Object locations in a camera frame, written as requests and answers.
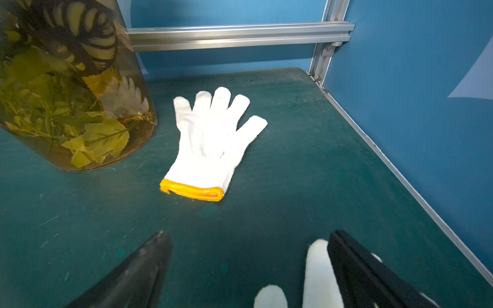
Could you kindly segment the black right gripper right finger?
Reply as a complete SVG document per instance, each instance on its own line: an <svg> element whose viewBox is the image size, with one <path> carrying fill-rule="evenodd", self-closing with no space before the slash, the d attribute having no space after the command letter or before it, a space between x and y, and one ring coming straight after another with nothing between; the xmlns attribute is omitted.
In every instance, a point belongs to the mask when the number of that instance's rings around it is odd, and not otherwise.
<svg viewBox="0 0 493 308"><path fill-rule="evenodd" d="M330 234L331 259L344 307L437 307L344 230Z"/></svg>

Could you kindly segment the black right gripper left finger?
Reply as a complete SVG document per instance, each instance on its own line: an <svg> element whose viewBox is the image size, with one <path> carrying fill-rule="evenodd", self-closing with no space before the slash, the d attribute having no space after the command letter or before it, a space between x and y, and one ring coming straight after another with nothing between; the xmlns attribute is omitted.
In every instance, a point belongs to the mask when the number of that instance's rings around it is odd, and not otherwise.
<svg viewBox="0 0 493 308"><path fill-rule="evenodd" d="M157 307L173 244L160 230L68 307Z"/></svg>

